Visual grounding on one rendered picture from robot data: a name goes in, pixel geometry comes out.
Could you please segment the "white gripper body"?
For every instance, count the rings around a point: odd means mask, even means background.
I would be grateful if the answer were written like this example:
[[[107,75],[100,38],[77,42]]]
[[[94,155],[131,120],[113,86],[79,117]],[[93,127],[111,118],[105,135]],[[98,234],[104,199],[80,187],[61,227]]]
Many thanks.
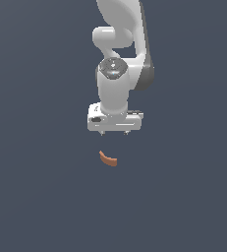
[[[139,110],[128,110],[117,116],[106,115],[101,112],[101,103],[97,102],[88,108],[87,129],[97,132],[131,132],[132,130],[140,130],[142,119],[143,113]]]

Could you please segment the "curved orange object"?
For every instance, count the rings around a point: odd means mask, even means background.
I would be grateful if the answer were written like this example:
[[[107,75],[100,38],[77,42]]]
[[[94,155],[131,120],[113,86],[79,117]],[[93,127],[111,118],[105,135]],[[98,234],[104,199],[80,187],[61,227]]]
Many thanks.
[[[112,157],[107,157],[103,152],[99,152],[100,154],[100,159],[107,165],[110,166],[116,166],[117,165],[117,160]]]

